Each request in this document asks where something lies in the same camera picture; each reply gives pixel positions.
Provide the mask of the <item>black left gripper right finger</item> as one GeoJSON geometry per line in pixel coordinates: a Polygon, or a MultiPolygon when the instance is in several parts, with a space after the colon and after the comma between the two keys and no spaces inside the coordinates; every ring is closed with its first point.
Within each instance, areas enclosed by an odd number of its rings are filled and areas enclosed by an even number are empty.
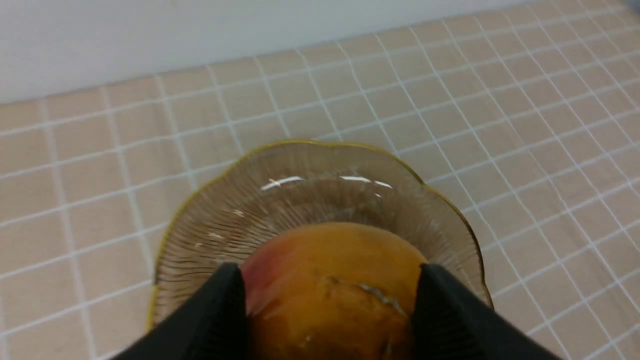
{"type": "Polygon", "coordinates": [[[555,360],[437,264],[423,264],[411,319],[416,360],[555,360]]]}

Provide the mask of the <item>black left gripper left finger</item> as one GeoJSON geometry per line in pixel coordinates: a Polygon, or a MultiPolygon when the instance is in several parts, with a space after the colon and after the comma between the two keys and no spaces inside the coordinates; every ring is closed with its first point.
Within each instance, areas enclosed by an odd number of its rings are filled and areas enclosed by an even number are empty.
{"type": "Polygon", "coordinates": [[[178,310],[115,360],[247,360],[249,320],[245,283],[224,263],[178,310]]]}

